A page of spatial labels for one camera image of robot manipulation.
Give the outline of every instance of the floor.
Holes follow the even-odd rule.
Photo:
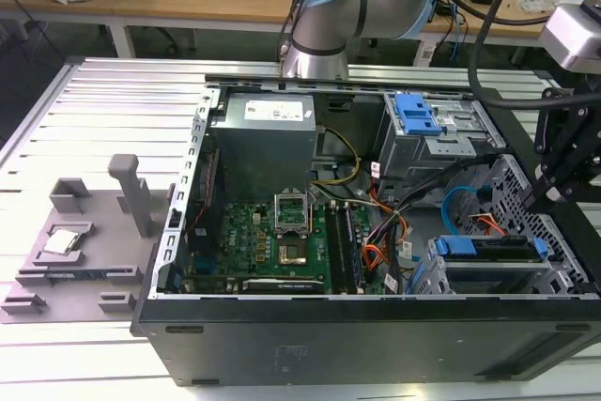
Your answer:
[[[20,43],[6,39],[0,46],[0,147],[18,127],[31,106],[37,101],[61,66],[60,57],[42,39],[39,29],[27,25],[30,38]],[[170,42],[154,28],[135,27],[132,40],[141,58],[195,58],[239,61],[271,61],[277,37],[270,33],[198,31],[198,49],[188,49],[188,32],[170,29],[179,45],[178,53],[169,49]],[[63,55],[115,56],[111,36],[96,25],[48,24],[46,34]],[[411,66],[417,41],[380,41],[369,55],[359,57],[359,42],[353,40],[347,48],[350,63]],[[432,66],[465,68],[470,57],[470,45],[464,44],[456,61],[450,57],[454,45],[443,43],[434,56]],[[485,50],[481,68],[516,69],[510,59],[515,48],[495,46],[493,53]],[[521,68],[546,69],[564,86],[574,84],[576,77],[560,69],[541,49],[527,52]]]

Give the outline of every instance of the red wire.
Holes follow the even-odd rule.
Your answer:
[[[194,218],[193,223],[190,224],[190,227],[188,227],[188,234],[190,234],[192,232],[192,230],[194,229],[194,227],[198,224],[198,221],[200,220],[200,218],[203,216],[203,213],[205,213],[205,209],[207,209],[207,202],[208,202],[208,194],[210,193],[210,173],[213,172],[213,162],[215,161],[215,154],[211,154],[210,155],[210,161],[208,163],[208,170],[207,170],[207,179],[205,182],[206,185],[206,189],[205,189],[205,202],[203,204],[203,207],[200,209],[200,211],[198,212],[198,214],[196,215],[196,218]]]
[[[486,218],[479,217],[478,221],[482,221],[483,223],[488,224],[490,227],[492,227],[493,229],[495,229],[501,235],[507,235],[507,233],[503,229],[501,229],[500,227],[498,227],[496,224],[493,224],[491,221],[487,220]]]

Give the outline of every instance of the green circuit board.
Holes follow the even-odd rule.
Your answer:
[[[259,224],[253,216],[260,214]],[[302,221],[302,210],[282,212],[280,221]],[[325,210],[313,207],[313,231],[305,240],[301,263],[281,262],[281,239],[275,233],[273,204],[229,204],[225,208],[222,228],[222,252],[218,268],[220,274],[255,274],[257,276],[284,276],[315,278],[330,287],[330,262],[327,252]]]
[[[280,211],[280,222],[297,224],[303,221],[298,204],[290,203]],[[221,250],[218,274],[256,275],[258,277],[293,277],[314,279],[324,283],[331,294],[331,271],[328,255],[325,206],[312,206],[311,233],[306,239],[277,237],[273,204],[228,204],[223,213]],[[365,208],[352,210],[355,240],[370,231]],[[376,280],[364,287],[365,293],[382,293]]]

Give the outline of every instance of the open computer tower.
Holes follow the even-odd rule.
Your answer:
[[[214,76],[132,330],[179,385],[533,378],[601,337],[601,239],[522,207],[536,164],[469,91]]]

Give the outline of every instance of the cpu chip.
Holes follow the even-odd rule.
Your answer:
[[[278,240],[280,265],[306,265],[307,240],[282,238]]]

